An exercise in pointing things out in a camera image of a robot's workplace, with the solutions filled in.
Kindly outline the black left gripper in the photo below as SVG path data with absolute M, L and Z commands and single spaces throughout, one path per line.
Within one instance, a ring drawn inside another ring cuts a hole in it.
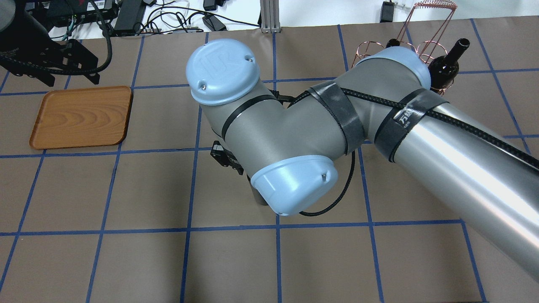
M 1 66 L 11 74 L 27 75 L 49 87 L 55 75 L 82 75 L 99 83 L 98 57 L 78 40 L 59 43 L 24 8 L 1 9 Z

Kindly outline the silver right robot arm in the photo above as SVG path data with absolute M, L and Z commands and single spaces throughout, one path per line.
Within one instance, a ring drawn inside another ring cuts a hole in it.
M 335 159 L 370 140 L 538 279 L 538 160 L 431 91 L 429 69 L 412 50 L 360 60 L 288 108 L 237 40 L 197 48 L 186 77 L 212 130 L 276 214 L 313 205 L 338 179 Z

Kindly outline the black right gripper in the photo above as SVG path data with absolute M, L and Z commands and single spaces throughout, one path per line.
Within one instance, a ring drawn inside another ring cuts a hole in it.
M 224 148 L 219 141 L 213 142 L 210 155 L 222 167 L 231 167 L 233 170 L 237 171 L 239 175 L 244 175 L 244 168 L 241 166 L 237 158 L 231 151 Z

